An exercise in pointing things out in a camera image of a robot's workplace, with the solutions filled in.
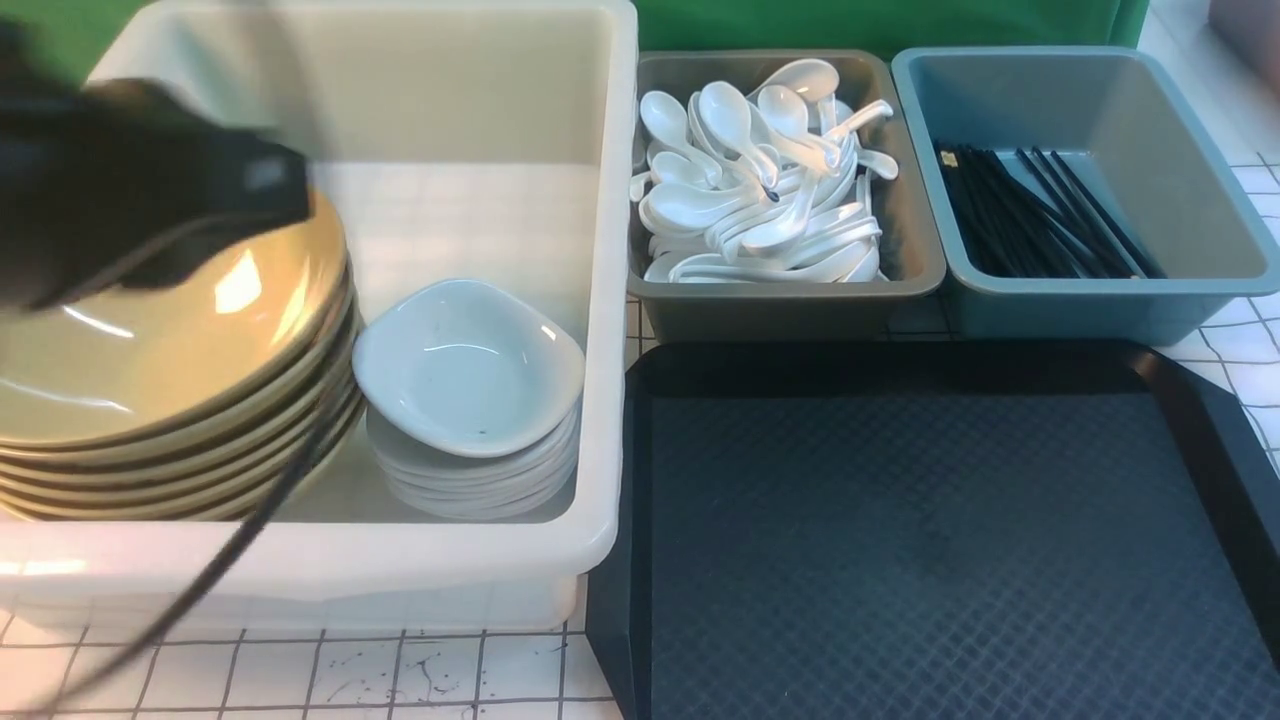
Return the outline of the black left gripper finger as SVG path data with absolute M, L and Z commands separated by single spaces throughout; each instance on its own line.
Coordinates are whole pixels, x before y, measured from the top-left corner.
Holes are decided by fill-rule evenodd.
M 3 309 L 159 291 L 314 214 L 306 156 L 160 83 L 3 78 Z

